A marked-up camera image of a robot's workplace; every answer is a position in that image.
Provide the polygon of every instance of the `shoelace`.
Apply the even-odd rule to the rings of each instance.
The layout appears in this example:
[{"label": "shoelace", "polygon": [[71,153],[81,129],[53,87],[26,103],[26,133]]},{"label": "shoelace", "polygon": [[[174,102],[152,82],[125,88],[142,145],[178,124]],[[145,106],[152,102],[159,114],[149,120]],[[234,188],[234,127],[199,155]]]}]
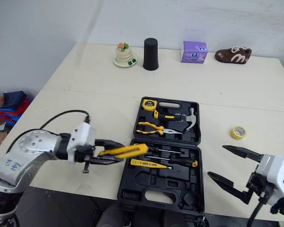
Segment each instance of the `shoelace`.
[{"label": "shoelace", "polygon": [[240,48],[242,48],[243,50],[247,50],[247,47],[245,47],[245,46],[234,46],[234,47],[232,47],[231,52],[232,53],[238,52],[240,50]]}]

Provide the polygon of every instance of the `yellow pliers handle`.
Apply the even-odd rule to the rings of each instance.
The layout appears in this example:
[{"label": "yellow pliers handle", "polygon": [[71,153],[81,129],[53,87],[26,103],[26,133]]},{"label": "yellow pliers handle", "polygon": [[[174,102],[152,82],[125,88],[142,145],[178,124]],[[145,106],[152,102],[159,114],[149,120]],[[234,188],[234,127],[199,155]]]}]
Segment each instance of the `yellow pliers handle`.
[{"label": "yellow pliers handle", "polygon": [[143,125],[143,126],[150,126],[155,129],[155,131],[141,131],[141,130],[136,130],[137,133],[141,133],[144,135],[149,135],[149,134],[155,134],[159,133],[161,136],[163,135],[163,126],[157,126],[155,124],[149,123],[149,122],[138,122],[138,125]]},{"label": "yellow pliers handle", "polygon": [[142,143],[142,144],[135,144],[111,150],[103,150],[99,153],[98,157],[101,157],[103,155],[112,155],[118,158],[127,158],[127,157],[143,155],[147,153],[147,151],[148,151],[147,145],[145,143]]}]

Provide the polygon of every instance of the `black toolbox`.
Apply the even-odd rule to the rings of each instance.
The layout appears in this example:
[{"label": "black toolbox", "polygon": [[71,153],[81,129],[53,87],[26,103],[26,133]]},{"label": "black toolbox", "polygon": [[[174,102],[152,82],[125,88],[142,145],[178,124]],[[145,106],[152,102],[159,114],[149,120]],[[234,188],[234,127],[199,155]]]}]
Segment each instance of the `black toolbox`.
[{"label": "black toolbox", "polygon": [[[195,125],[184,134],[138,134],[136,130],[153,131],[149,126],[138,125],[138,122],[150,122],[157,126],[184,132],[189,122],[165,121],[154,118],[153,111],[143,109],[145,99],[157,101],[159,113],[190,115],[193,108],[196,116]],[[199,104],[196,102],[178,101],[163,98],[143,97],[134,127],[134,139],[131,144],[146,143],[159,149],[179,151],[182,154],[168,152],[151,153],[155,157],[189,157],[198,162],[195,168],[170,164],[168,160],[147,158],[144,155],[134,159],[156,162],[170,166],[172,169],[156,169],[130,165],[126,160],[118,191],[118,200],[128,206],[145,206],[181,212],[186,215],[198,216],[204,213],[204,189],[201,150],[197,145],[201,141]],[[163,203],[147,200],[147,191],[162,192],[172,202]]]}]

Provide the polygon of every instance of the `yellow tape measure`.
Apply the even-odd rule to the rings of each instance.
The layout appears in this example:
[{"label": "yellow tape measure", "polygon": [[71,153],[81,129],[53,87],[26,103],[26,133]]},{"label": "yellow tape measure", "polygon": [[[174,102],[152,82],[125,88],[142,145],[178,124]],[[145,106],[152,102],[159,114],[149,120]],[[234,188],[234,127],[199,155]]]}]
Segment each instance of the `yellow tape measure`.
[{"label": "yellow tape measure", "polygon": [[157,107],[157,101],[151,99],[144,99],[142,106],[143,109],[146,111],[155,111]]},{"label": "yellow tape measure", "polygon": [[231,137],[233,137],[236,140],[241,140],[245,137],[246,131],[241,126],[233,127],[231,130]]}]

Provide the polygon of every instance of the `hammer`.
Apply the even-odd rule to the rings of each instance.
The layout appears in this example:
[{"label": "hammer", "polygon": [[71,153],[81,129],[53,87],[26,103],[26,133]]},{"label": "hammer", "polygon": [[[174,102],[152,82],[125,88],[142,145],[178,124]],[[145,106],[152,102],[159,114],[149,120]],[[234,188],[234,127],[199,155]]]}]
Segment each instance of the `hammer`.
[{"label": "hammer", "polygon": [[189,108],[190,115],[184,115],[184,114],[162,114],[159,113],[157,110],[154,111],[154,118],[160,119],[163,121],[175,121],[175,122],[191,122],[190,126],[188,126],[185,130],[185,132],[191,130],[191,128],[195,125],[197,117],[194,115],[194,108]]}]

